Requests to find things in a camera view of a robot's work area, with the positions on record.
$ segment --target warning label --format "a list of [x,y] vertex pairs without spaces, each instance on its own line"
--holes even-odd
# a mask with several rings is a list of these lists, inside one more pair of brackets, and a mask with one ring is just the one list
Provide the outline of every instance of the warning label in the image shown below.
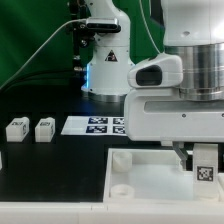
[[113,52],[113,50],[110,51],[105,61],[111,61],[111,62],[117,62],[117,58]]

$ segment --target green wall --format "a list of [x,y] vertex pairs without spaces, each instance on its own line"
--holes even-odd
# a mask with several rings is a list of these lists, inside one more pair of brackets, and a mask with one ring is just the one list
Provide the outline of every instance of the green wall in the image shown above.
[[[131,59],[137,63],[155,56],[140,15],[138,0],[114,0],[125,11],[131,25]],[[148,0],[143,0],[149,16]],[[0,84],[12,76],[43,42],[63,23],[70,20],[67,0],[0,1]],[[149,21],[153,37],[162,50],[163,31]],[[82,50],[87,63],[92,49]],[[29,64],[22,74],[33,71],[64,69],[72,66],[72,36],[62,30]]]

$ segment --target cube with fiducial marker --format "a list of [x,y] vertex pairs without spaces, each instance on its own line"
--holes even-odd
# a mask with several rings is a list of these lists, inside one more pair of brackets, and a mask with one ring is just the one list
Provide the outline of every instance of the cube with fiducial marker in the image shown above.
[[14,118],[6,127],[7,142],[22,142],[29,132],[29,124],[27,117]]
[[35,128],[36,142],[51,142],[55,133],[55,119],[48,117],[40,119]]

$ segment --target black table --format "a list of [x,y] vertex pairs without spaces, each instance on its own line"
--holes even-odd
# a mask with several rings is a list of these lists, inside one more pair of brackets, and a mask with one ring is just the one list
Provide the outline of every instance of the black table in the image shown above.
[[[67,116],[123,116],[122,103],[81,97],[68,86],[16,86],[0,95],[0,201],[101,202],[108,148],[151,148],[124,136],[63,136]],[[22,143],[7,143],[13,118],[28,117],[30,132]],[[51,143],[36,143],[41,118],[53,117]]]

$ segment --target printed marker sheet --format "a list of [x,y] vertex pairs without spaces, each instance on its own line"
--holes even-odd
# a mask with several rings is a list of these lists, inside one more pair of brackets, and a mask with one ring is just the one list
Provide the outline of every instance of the printed marker sheet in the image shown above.
[[123,117],[68,116],[61,134],[126,136]]

